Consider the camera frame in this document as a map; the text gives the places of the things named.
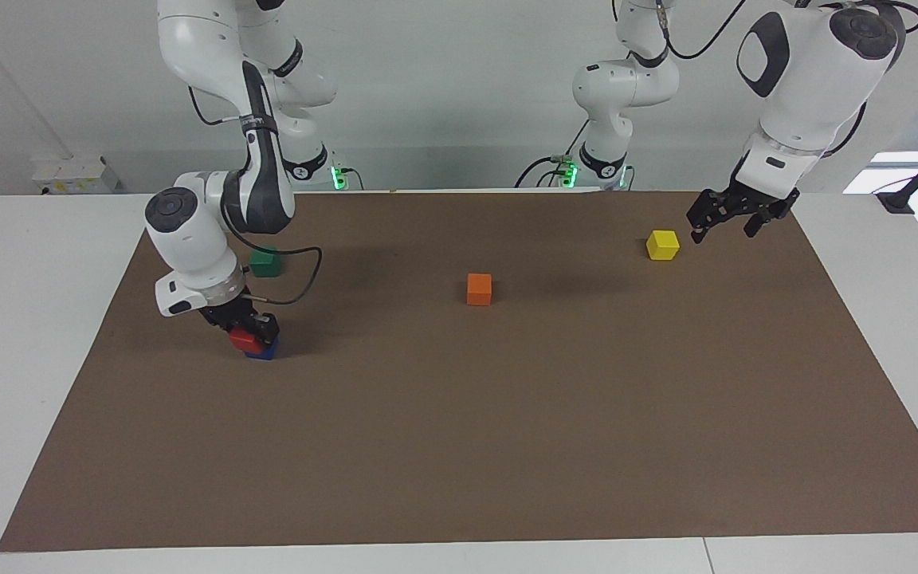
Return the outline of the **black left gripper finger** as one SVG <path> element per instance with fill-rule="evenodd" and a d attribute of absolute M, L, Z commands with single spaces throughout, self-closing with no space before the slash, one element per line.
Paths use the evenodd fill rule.
<path fill-rule="evenodd" d="M 768 206 L 761 206 L 751 215 L 747 224 L 744 225 L 744 233 L 747 238 L 755 238 L 763 226 L 776 219 L 783 219 L 791 211 L 791 204 L 788 202 L 773 202 Z"/>
<path fill-rule="evenodd" d="M 714 228 L 735 217 L 736 197 L 726 191 L 703 191 L 688 211 L 686 219 L 691 225 L 693 243 L 702 243 L 704 236 Z"/>

